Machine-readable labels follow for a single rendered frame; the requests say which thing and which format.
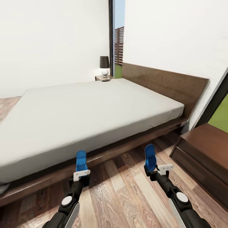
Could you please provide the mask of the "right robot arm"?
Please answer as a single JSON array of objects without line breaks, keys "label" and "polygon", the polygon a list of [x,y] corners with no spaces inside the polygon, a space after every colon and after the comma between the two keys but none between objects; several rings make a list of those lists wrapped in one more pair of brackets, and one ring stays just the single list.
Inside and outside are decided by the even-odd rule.
[{"label": "right robot arm", "polygon": [[144,165],[146,175],[157,181],[169,198],[169,205],[181,228],[212,228],[210,224],[193,210],[189,198],[169,179],[173,164],[155,165],[157,171],[149,171]]}]

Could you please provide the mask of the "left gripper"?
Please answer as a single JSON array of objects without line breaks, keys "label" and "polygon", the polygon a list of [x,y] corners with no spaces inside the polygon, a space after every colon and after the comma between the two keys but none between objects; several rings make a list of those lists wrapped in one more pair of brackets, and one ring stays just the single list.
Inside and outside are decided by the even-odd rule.
[{"label": "left gripper", "polygon": [[84,187],[89,186],[89,180],[90,180],[90,174],[86,176],[81,176],[81,179],[75,182],[73,181],[73,175],[72,175],[72,177],[68,181],[69,181],[70,189],[73,187],[78,187],[82,192],[82,189]]}]

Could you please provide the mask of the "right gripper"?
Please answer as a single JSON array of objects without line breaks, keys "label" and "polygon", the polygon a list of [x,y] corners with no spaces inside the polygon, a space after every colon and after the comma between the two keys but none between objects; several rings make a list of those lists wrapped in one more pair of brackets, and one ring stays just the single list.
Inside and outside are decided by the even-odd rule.
[{"label": "right gripper", "polygon": [[[157,168],[158,170],[158,166],[155,165],[155,167]],[[162,185],[164,183],[166,183],[167,181],[169,182],[172,182],[170,179],[169,179],[169,171],[166,171],[166,175],[162,175],[160,173],[158,173],[158,171],[149,171],[146,166],[144,165],[144,170],[146,172],[146,175],[148,177],[150,177],[150,180],[151,181],[157,181],[159,183],[159,185],[162,187]]]}]

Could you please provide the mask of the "sandal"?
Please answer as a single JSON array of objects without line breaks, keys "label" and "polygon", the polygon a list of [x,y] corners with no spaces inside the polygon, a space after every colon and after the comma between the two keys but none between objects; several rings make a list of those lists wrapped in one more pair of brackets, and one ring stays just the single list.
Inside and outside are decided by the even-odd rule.
[{"label": "sandal", "polygon": [[145,166],[149,171],[155,170],[155,165],[157,162],[156,156],[155,156],[155,148],[153,144],[147,145],[145,147],[145,156],[146,156],[146,162]]},{"label": "sandal", "polygon": [[86,165],[86,152],[80,150],[76,154],[76,172],[88,170]]}]

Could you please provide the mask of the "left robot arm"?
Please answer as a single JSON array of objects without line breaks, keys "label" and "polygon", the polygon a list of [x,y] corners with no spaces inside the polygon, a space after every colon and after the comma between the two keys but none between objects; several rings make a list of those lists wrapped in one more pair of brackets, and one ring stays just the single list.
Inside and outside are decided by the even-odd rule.
[{"label": "left robot arm", "polygon": [[61,202],[58,212],[42,228],[71,228],[80,209],[82,189],[89,186],[90,170],[75,172],[68,180],[70,191]]}]

